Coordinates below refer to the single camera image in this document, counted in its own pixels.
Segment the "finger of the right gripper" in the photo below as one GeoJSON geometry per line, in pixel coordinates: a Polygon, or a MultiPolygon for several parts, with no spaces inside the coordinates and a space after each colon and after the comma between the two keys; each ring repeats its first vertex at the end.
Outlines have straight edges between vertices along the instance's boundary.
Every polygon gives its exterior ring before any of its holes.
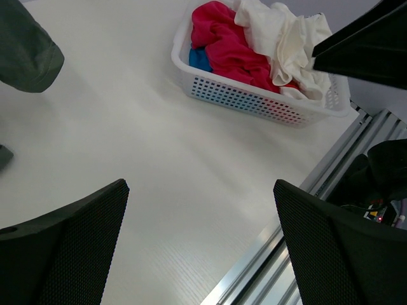
{"type": "Polygon", "coordinates": [[[313,68],[406,89],[406,1],[380,1],[313,49],[313,68]]]}

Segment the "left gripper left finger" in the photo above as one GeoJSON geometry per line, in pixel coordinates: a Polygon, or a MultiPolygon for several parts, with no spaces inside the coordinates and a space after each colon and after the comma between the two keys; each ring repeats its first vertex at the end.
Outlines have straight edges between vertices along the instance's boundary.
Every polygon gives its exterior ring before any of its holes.
{"type": "Polygon", "coordinates": [[[130,189],[118,179],[1,229],[1,304],[100,304],[130,189]]]}

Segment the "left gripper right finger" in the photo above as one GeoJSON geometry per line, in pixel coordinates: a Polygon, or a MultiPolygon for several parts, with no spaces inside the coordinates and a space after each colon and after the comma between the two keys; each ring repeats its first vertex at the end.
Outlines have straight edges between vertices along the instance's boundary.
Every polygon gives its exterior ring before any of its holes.
{"type": "Polygon", "coordinates": [[[303,304],[406,304],[406,231],[279,179],[273,188],[303,304]]]}

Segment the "white Coca-Cola t-shirt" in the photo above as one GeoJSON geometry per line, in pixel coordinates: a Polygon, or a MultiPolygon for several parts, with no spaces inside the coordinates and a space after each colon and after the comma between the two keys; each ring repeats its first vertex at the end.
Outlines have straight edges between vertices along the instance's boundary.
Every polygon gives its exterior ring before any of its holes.
{"type": "Polygon", "coordinates": [[[249,47],[268,59],[280,93],[324,107],[331,82],[327,73],[313,69],[312,52],[332,35],[325,15],[296,16],[283,3],[261,1],[234,1],[233,9],[249,47]]]}

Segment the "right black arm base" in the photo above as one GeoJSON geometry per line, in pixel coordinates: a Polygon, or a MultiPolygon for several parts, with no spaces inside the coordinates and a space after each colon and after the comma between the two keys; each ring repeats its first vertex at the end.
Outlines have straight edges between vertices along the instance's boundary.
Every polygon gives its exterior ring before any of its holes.
{"type": "Polygon", "coordinates": [[[405,230],[406,140],[387,140],[358,155],[326,201],[373,222],[405,230]]]}

